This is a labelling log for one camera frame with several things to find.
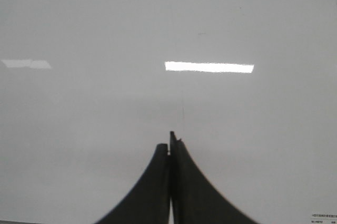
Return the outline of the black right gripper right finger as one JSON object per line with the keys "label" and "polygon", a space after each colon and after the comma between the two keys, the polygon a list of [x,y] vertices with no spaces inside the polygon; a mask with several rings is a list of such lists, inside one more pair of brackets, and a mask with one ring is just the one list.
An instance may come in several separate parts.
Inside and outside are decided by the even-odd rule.
{"label": "black right gripper right finger", "polygon": [[216,190],[173,131],[170,156],[174,223],[256,223]]}

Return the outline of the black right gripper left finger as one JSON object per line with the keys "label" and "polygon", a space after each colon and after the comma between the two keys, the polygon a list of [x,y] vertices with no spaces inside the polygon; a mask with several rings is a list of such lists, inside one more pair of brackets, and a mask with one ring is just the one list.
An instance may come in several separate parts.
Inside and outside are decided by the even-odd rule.
{"label": "black right gripper left finger", "polygon": [[143,174],[128,194],[97,223],[168,223],[170,156],[160,143]]}

